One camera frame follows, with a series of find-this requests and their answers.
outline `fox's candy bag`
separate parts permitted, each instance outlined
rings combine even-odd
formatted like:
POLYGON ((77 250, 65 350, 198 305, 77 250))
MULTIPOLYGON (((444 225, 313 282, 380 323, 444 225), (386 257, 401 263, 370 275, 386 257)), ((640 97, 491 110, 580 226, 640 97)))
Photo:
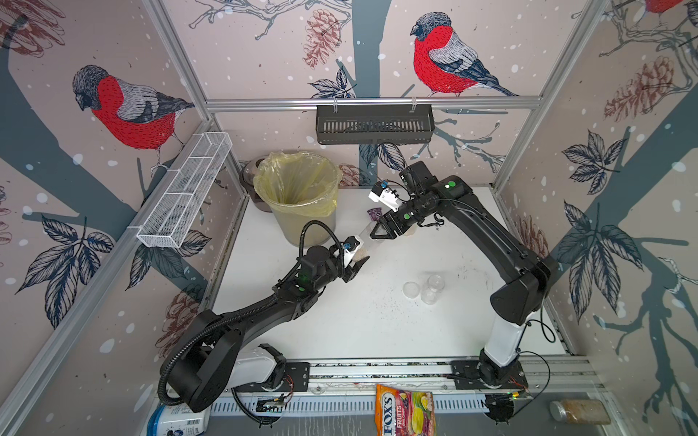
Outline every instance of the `fox's candy bag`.
POLYGON ((410 392, 376 385, 378 436, 436 436, 431 392, 410 392))

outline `red bird breast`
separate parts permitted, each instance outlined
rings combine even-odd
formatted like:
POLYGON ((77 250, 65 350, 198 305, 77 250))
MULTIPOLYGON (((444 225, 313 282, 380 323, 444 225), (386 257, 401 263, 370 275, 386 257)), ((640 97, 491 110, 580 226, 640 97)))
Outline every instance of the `red bird breast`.
POLYGON ((93 109, 92 113, 119 141, 134 149, 158 149, 175 129, 174 113, 149 123, 131 123, 119 118, 117 111, 124 103, 124 93, 113 76, 99 82, 98 95, 102 108, 93 109))
POLYGON ((429 50, 446 46, 452 34, 452 27, 439 26, 424 41, 415 39, 415 73, 434 92, 458 94, 477 84, 475 80, 446 73, 429 58, 429 50))

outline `white table surface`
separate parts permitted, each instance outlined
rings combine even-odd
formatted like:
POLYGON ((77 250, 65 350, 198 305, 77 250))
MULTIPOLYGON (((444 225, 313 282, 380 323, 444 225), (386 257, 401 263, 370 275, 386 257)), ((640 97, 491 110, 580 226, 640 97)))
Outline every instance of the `white table surface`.
MULTIPOLYGON (((474 191, 503 224, 490 190, 474 191)), ((340 189, 335 229, 340 241, 359 234, 369 223, 366 211, 377 204, 368 194, 368 189, 340 189)), ((285 240, 274 216, 249 202, 213 311, 230 312, 269 296, 272 285, 295 263, 297 253, 298 248, 285 240)), ((330 283, 305 315, 269 330, 248 347, 269 343, 289 359, 480 353, 495 316, 489 296, 504 281, 463 232, 448 221, 438 230, 417 228, 412 236, 385 241, 369 254, 371 259, 354 280, 330 283), (433 273, 446 282, 436 304, 428 306, 419 297, 403 295, 405 282, 422 284, 433 273)), ((543 319, 551 325, 546 313, 543 319)), ((544 339, 538 323, 526 330, 521 349, 538 354, 565 353, 559 341, 550 344, 544 339)))

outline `bird wing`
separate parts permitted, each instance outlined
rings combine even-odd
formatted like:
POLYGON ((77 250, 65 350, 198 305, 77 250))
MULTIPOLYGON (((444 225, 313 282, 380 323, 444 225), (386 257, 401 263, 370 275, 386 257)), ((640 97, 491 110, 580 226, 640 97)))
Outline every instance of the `bird wing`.
POLYGON ((454 31, 446 45, 429 50, 429 58, 445 72, 458 75, 477 61, 477 52, 467 46, 454 31))
POLYGON ((133 85, 117 78, 124 102, 117 116, 132 123, 149 123, 156 118, 160 102, 158 92, 145 85, 133 85))

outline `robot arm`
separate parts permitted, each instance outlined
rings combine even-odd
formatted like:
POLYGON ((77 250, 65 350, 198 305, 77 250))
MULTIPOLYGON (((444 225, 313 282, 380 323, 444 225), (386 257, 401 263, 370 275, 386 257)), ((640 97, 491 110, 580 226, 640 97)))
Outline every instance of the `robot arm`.
POLYGON ((400 202, 397 208, 394 191, 386 183, 379 181, 373 187, 371 199, 383 202, 392 210, 381 217, 371 236, 395 239, 412 225, 421 225, 425 218, 437 213, 455 224, 487 256, 505 284, 490 297, 497 318, 480 352, 480 376, 487 384, 502 384, 517 362, 517 348, 526 322, 548 295, 557 262, 550 256, 541 260, 520 243, 487 212, 470 186, 459 177, 449 176, 439 181, 423 162, 410 165, 400 177, 410 200, 400 202))

